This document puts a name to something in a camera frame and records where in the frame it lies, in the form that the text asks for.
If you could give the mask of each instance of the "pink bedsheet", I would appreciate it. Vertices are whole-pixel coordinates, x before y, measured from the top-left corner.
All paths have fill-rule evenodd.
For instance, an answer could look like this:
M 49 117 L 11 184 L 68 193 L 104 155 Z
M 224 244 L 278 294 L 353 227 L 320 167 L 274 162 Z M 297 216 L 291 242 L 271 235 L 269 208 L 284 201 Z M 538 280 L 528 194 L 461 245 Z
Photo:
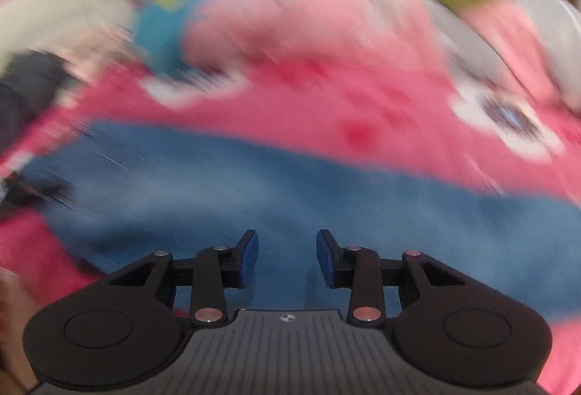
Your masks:
M 538 109 L 539 118 L 558 132 L 566 154 L 549 153 L 547 162 L 531 161 L 514 152 L 508 139 L 459 120 L 454 100 L 461 103 L 470 95 L 445 77 L 410 77 L 393 70 L 316 62 L 261 64 L 245 72 L 244 85 L 194 95 L 177 107 L 152 98 L 140 84 L 144 76 L 147 71 L 139 65 L 109 69 L 77 111 L 55 108 L 15 151 L 50 149 L 59 141 L 54 132 L 74 133 L 70 125 L 76 121 L 114 119 L 184 128 L 194 125 L 227 136 L 243 134 L 246 140 L 352 164 L 389 164 L 472 189 L 496 184 L 504 190 L 541 190 L 562 197 L 570 197 L 571 187 L 579 190 L 579 183 L 556 180 L 567 167 L 571 177 L 576 175 L 573 167 L 581 154 L 581 133 L 576 133 L 575 121 Z M 283 120 L 274 128 L 268 118 L 284 118 L 289 108 L 300 108 L 301 114 L 293 115 L 294 122 Z M 326 127 L 329 122 L 333 128 Z M 308 140 L 301 134 L 305 128 L 314 130 Z M 330 130 L 337 131 L 336 135 L 326 134 Z M 0 232 L 0 266 L 20 275 L 41 305 L 98 278 L 79 270 L 33 210 L 20 212 Z M 553 351 L 540 383 L 551 394 L 569 395 L 581 383 L 581 352 L 573 343 L 581 336 L 581 319 L 556 323 L 553 333 Z

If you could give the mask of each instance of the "bed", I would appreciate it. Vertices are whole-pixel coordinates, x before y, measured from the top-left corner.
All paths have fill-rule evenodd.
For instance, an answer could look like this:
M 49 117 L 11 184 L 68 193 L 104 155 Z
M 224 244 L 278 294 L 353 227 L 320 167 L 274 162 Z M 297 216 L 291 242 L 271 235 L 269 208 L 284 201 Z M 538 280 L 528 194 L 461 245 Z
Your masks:
M 38 0 L 28 3 L 0 6 L 14 29 L 0 38 L 4 55 L 52 48 L 104 21 L 129 26 L 132 15 L 128 0 L 43 0 L 34 19 L 27 6 Z M 204 9 L 218 19 L 230 6 L 210 0 Z M 461 69 L 427 41 L 448 42 L 454 53 L 454 36 L 439 36 L 449 18 L 415 13 L 396 37 L 408 43 L 390 39 L 378 53 L 389 62 L 296 55 L 189 72 L 182 82 L 133 61 L 101 69 L 74 108 L 52 108 L 1 163 L 4 174 L 23 169 L 29 180 L 74 185 L 69 205 L 24 209 L 0 226 L 12 321 L 142 255 L 169 249 L 189 257 L 219 240 L 234 243 L 250 227 L 264 243 L 256 284 L 229 295 L 231 309 L 343 308 L 345 293 L 324 289 L 314 254 L 316 232 L 328 227 L 383 257 L 421 249 L 535 308 L 554 337 L 539 382 L 551 394 L 573 392 L 581 383 L 581 126 L 570 112 L 518 92 L 498 96 L 476 81 L 510 73 L 497 53 L 461 34 L 464 44 L 480 45 L 463 59 L 469 71 Z M 46 29 L 33 33 L 39 19 Z M 209 26 L 192 36 L 228 41 Z M 535 85 L 542 91 L 543 78 Z M 500 127 L 495 114 L 506 120 L 506 111 L 527 120 Z M 5 351 L 30 386 L 19 331 L 7 331 Z

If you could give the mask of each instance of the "silver screw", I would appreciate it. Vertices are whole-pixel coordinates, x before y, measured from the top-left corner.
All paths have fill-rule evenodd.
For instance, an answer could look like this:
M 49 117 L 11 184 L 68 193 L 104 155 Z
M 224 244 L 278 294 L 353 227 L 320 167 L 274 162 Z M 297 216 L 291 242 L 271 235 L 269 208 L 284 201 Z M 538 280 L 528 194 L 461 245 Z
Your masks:
M 194 316 L 202 323 L 216 323 L 222 319 L 222 315 L 218 308 L 200 308 Z
M 353 317 L 359 321 L 377 321 L 381 318 L 381 311 L 374 307 L 359 307 L 353 311 Z

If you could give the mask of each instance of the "ribbed surface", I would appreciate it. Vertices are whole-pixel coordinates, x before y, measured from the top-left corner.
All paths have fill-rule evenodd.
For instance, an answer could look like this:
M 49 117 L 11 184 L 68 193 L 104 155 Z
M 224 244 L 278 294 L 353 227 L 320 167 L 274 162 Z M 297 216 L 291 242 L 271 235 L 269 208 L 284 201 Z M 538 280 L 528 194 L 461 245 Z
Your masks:
M 33 395 L 72 395 L 40 387 Z M 379 331 L 335 311 L 242 311 L 228 327 L 196 333 L 158 376 L 109 395 L 484 394 L 431 379 L 403 361 Z M 499 395 L 542 395 L 532 383 Z

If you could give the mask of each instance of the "white flower print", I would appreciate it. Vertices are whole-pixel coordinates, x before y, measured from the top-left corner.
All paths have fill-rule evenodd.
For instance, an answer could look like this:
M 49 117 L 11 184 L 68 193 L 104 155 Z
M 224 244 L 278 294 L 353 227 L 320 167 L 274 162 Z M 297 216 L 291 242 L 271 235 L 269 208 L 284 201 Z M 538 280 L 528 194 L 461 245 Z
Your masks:
M 450 100 L 454 113 L 473 128 L 498 136 L 513 153 L 537 163 L 565 153 L 563 142 L 523 98 L 469 81 L 457 89 L 459 95 Z

